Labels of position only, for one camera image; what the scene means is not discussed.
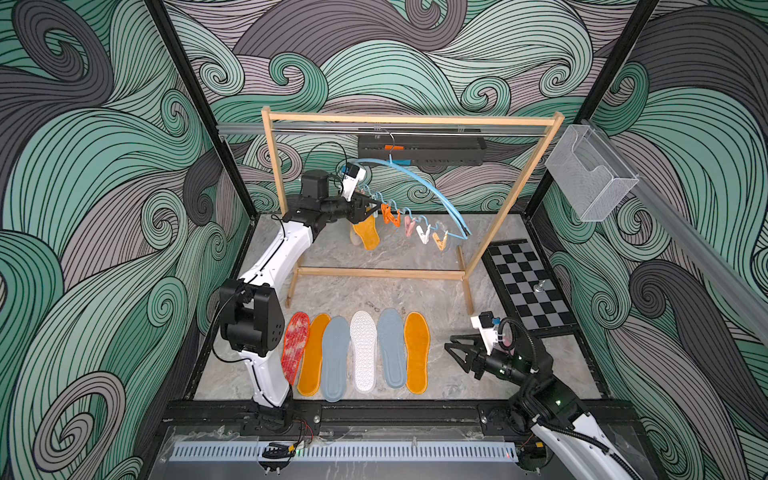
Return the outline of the orange insole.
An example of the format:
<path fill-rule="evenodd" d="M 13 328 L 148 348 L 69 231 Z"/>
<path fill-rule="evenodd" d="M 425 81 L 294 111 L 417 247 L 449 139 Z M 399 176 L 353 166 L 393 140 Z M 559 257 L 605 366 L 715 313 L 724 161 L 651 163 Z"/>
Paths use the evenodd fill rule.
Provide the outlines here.
<path fill-rule="evenodd" d="M 297 391 L 302 396 L 311 397 L 320 389 L 323 362 L 323 336 L 330 321 L 331 317 L 328 314 L 320 314 L 311 322 L 309 327 L 300 378 L 297 384 Z"/>
<path fill-rule="evenodd" d="M 431 335 L 425 317 L 419 312 L 407 315 L 404 326 L 406 347 L 406 387 L 413 394 L 423 394 L 428 387 L 428 356 Z"/>
<path fill-rule="evenodd" d="M 364 221 L 352 225 L 353 232 L 362 241 L 365 250 L 375 250 L 380 244 L 380 237 L 376 227 L 376 218 L 370 216 Z"/>

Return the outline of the grey blue insole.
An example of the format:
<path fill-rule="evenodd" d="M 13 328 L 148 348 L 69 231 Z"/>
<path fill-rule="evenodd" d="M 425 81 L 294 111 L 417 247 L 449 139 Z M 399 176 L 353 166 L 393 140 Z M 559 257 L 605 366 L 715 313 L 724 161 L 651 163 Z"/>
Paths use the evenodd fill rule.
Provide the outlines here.
<path fill-rule="evenodd" d="M 331 319 L 322 338 L 321 392 L 328 402 L 341 400 L 347 388 L 349 322 L 341 316 Z"/>
<path fill-rule="evenodd" d="M 396 309 L 387 308 L 381 312 L 377 339 L 387 385 L 393 389 L 402 388 L 407 379 L 404 322 Z"/>

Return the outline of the blue clip hanger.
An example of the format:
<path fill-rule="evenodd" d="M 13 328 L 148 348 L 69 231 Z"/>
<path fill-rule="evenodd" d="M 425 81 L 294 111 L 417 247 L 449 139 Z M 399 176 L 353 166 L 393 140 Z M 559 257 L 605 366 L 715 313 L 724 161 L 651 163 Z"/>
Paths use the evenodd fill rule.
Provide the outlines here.
<path fill-rule="evenodd" d="M 365 180 L 357 187 L 361 193 L 388 205 L 396 212 L 410 215 L 417 224 L 425 227 L 429 225 L 432 230 L 442 230 L 447 237 L 467 240 L 472 234 L 458 208 L 425 175 L 391 160 L 359 158 L 351 159 L 348 163 L 355 163 L 366 170 Z M 428 202 L 442 207 L 442 212 L 454 224 L 452 229 L 431 223 L 422 211 L 416 213 L 415 206 L 426 205 Z"/>

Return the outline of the white insole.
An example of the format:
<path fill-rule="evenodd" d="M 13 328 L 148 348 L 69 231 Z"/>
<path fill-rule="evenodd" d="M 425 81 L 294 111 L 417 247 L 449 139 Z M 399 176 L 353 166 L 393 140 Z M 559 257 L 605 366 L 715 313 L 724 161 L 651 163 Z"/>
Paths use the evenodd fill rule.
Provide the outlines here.
<path fill-rule="evenodd" d="M 354 354 L 354 384 L 361 393 L 370 393 L 376 384 L 377 328 L 372 316 L 357 311 L 350 322 Z"/>

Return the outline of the red patterned insole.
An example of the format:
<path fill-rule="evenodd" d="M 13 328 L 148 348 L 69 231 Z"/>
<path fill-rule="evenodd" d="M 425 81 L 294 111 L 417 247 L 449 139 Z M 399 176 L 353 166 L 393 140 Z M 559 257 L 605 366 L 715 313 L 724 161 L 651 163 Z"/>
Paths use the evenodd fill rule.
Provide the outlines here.
<path fill-rule="evenodd" d="M 309 340 L 311 321 L 304 312 L 295 313 L 288 322 L 283 338 L 281 368 L 289 385 L 294 385 L 299 374 L 304 351 Z"/>

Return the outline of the beige insole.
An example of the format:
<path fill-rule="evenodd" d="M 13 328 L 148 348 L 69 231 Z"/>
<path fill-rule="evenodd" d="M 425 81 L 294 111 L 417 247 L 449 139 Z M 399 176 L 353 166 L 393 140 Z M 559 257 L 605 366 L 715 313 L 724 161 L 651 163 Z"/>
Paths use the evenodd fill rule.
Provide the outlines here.
<path fill-rule="evenodd" d="M 361 245 L 362 244 L 361 238 L 357 235 L 357 233 L 355 232 L 355 230 L 353 228 L 350 229 L 349 238 L 350 238 L 350 241 L 351 241 L 351 243 L 353 245 Z"/>

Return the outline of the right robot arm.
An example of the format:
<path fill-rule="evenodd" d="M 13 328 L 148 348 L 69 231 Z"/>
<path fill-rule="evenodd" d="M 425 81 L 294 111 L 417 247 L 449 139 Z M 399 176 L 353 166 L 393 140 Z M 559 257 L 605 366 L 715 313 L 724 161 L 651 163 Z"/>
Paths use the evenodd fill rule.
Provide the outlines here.
<path fill-rule="evenodd" d="M 577 479 L 638 479 L 579 396 L 554 373 L 541 339 L 517 317 L 486 311 L 471 318 L 475 334 L 449 337 L 445 351 L 466 373 L 489 374 L 518 387 L 494 415 L 515 433 L 541 442 Z"/>

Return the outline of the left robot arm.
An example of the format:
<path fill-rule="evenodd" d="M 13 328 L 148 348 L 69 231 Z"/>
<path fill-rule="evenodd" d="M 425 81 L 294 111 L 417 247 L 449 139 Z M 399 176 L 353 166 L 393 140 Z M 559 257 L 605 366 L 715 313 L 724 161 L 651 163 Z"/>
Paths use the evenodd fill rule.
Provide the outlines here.
<path fill-rule="evenodd" d="M 300 193 L 278 218 L 279 229 L 262 257 L 241 278 L 219 290 L 217 320 L 221 338 L 245 365 L 253 401 L 277 410 L 289 398 L 290 384 L 275 352 L 284 337 L 279 289 L 324 227 L 340 219 L 358 224 L 381 203 L 360 192 L 366 171 L 350 163 L 341 170 L 341 193 L 330 194 L 330 174 L 311 170 L 301 177 Z"/>

